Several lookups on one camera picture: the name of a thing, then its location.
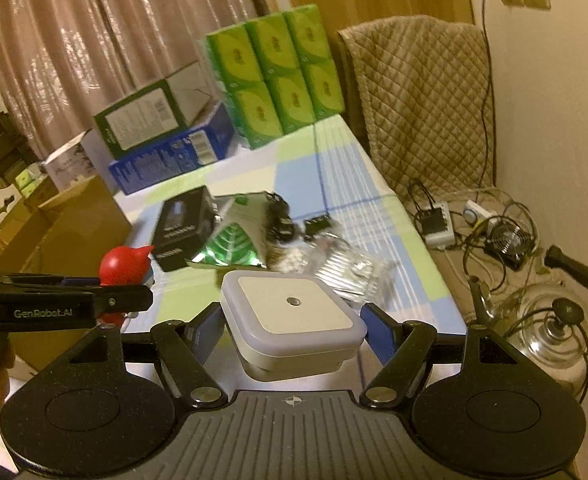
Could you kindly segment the red toy figure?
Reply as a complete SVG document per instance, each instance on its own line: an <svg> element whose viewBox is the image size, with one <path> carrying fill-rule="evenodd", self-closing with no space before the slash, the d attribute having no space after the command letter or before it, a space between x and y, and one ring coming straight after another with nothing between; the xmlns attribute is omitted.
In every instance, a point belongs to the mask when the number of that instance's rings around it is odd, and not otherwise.
<svg viewBox="0 0 588 480"><path fill-rule="evenodd" d="M152 269L153 246L118 246L102 259L99 278L102 286L154 284Z"/></svg>

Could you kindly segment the black shaver box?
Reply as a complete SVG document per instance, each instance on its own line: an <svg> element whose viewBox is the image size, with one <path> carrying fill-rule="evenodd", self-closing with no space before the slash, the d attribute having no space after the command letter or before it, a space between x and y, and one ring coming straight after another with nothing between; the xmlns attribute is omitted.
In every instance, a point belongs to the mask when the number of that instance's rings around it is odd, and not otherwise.
<svg viewBox="0 0 588 480"><path fill-rule="evenodd" d="M152 238L152 256L160 269L185 268L215 229L216 210L205 185L166 200Z"/></svg>

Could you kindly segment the clear plastic swab packet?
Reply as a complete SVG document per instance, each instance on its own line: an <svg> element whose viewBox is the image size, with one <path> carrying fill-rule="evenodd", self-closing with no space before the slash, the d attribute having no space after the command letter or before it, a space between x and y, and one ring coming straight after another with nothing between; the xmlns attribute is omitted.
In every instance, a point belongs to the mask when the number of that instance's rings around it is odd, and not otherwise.
<svg viewBox="0 0 588 480"><path fill-rule="evenodd" d="M394 265L350 245L342 238L326 234L313 242L303 273L314 276L352 306L387 301Z"/></svg>

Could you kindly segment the brown cardboard box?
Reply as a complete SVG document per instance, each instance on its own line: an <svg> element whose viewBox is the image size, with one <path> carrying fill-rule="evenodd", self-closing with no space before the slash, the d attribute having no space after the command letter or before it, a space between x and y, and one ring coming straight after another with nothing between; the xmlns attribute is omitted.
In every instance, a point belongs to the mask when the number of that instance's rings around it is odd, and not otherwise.
<svg viewBox="0 0 588 480"><path fill-rule="evenodd" d="M132 226L102 178L94 176L41 204L0 255L0 272L98 275Z"/></svg>

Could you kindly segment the white power strip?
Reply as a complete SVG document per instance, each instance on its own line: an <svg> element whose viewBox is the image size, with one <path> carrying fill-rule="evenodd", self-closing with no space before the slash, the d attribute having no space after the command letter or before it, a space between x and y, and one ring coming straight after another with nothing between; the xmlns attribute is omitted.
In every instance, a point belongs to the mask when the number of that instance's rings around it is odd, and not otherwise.
<svg viewBox="0 0 588 480"><path fill-rule="evenodd" d="M446 202L417 211L417 231L425 245L431 249L445 250L455 244L453 221Z"/></svg>

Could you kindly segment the green leaf foil packet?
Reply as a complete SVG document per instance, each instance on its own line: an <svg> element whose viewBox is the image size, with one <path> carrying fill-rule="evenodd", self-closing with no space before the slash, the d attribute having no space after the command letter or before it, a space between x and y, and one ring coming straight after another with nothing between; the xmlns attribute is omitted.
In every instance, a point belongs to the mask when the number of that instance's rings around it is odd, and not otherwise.
<svg viewBox="0 0 588 480"><path fill-rule="evenodd" d="M267 194L217 196L215 206L215 229L189 266L266 269Z"/></svg>

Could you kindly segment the black folding cart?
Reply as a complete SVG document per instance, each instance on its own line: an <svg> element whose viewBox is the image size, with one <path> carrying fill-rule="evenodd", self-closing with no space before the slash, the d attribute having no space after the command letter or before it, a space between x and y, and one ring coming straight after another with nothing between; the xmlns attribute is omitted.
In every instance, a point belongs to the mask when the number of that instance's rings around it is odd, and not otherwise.
<svg viewBox="0 0 588 480"><path fill-rule="evenodd" d="M0 112L0 190L14 183L14 179L38 157L24 134L14 126L7 112Z"/></svg>

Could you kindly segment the small black clip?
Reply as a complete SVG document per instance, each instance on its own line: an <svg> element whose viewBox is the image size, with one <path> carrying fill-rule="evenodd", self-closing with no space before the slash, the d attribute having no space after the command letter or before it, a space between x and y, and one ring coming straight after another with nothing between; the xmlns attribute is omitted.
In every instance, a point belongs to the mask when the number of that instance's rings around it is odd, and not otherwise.
<svg viewBox="0 0 588 480"><path fill-rule="evenodd" d="M332 226L333 221L329 214L319 214L303 222L303 235L306 240L308 238L314 238L321 232L329 230Z"/></svg>

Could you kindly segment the glass kettle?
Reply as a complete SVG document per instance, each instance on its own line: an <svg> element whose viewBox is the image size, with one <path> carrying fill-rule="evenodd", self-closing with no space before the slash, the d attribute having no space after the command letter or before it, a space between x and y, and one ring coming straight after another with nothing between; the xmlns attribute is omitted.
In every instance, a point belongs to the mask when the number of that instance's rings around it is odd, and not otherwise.
<svg viewBox="0 0 588 480"><path fill-rule="evenodd" d="M563 285L528 284L494 304L471 275L475 323L491 328L582 401L588 392L588 309Z"/></svg>

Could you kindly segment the white humidifier box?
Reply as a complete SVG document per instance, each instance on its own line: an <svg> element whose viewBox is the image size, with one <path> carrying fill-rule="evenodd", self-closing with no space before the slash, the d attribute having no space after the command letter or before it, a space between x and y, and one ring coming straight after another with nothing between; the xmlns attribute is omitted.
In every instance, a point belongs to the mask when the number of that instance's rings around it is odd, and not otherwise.
<svg viewBox="0 0 588 480"><path fill-rule="evenodd" d="M115 193L117 185L108 171L112 161L112 154L100 133L90 129L77 134L51 153L44 161L44 169L60 192L81 180L99 176Z"/></svg>

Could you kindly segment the checked tablecloth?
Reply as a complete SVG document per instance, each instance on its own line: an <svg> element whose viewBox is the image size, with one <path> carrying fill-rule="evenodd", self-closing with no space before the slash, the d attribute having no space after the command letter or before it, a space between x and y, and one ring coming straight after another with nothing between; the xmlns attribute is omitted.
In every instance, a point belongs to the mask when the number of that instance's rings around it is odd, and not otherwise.
<svg viewBox="0 0 588 480"><path fill-rule="evenodd" d="M382 309L397 321L420 320L440 333L465 333L462 315L405 207L339 116L255 151L237 148L222 162L152 188L128 196L119 192L116 202L132 224L127 245L149 244L164 201L201 185L215 196L276 192L287 201L289 215L300 226L303 220L328 212L350 245L390 264L393 284L385 292ZM154 304L126 322L125 332L147 332L166 320L189 321L219 299L216 270L185 268L166 274L156 263L153 269ZM363 343L357 357L335 373L255 382L245 375L227 331L206 363L207 372L228 393L236 389L350 389L358 394L380 368Z"/></svg>

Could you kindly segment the blue product box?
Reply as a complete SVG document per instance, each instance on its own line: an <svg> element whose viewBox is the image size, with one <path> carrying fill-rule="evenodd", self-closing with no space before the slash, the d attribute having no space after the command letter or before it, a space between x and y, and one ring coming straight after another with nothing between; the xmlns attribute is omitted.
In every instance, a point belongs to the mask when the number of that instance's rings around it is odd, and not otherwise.
<svg viewBox="0 0 588 480"><path fill-rule="evenodd" d="M224 160L235 136L221 102L206 107L195 125L136 148L108 171L126 195Z"/></svg>

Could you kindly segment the green product box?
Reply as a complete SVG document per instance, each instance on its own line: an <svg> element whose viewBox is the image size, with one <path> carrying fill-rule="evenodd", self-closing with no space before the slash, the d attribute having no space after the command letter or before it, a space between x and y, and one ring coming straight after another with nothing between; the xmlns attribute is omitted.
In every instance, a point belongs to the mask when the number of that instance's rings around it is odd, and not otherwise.
<svg viewBox="0 0 588 480"><path fill-rule="evenodd" d="M192 126L213 102L213 92L196 61L136 90L94 116L115 159L161 136Z"/></svg>

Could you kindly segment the quilted beige chair cover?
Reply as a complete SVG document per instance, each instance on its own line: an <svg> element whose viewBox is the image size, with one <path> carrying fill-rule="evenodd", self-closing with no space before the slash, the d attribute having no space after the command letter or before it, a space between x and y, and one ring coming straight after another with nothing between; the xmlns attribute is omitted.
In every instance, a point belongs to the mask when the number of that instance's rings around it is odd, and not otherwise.
<svg viewBox="0 0 588 480"><path fill-rule="evenodd" d="M406 202L411 182L437 194L495 182L486 37L468 23L392 16L341 29L348 122Z"/></svg>

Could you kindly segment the pink curtain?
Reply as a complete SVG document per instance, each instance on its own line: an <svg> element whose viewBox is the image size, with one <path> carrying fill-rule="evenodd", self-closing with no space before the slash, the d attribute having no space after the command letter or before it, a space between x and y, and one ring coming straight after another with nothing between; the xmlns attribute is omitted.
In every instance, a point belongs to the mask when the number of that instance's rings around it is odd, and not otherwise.
<svg viewBox="0 0 588 480"><path fill-rule="evenodd" d="M253 0L0 0L0 94L44 158L255 14Z"/></svg>

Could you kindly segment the green tissue pack stack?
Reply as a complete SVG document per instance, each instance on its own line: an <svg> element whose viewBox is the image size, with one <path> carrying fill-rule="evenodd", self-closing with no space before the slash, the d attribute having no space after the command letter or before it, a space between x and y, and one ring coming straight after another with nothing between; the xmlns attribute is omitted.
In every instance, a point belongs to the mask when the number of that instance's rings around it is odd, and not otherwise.
<svg viewBox="0 0 588 480"><path fill-rule="evenodd" d="M232 125L252 150L346 109L315 4L218 29L204 44Z"/></svg>

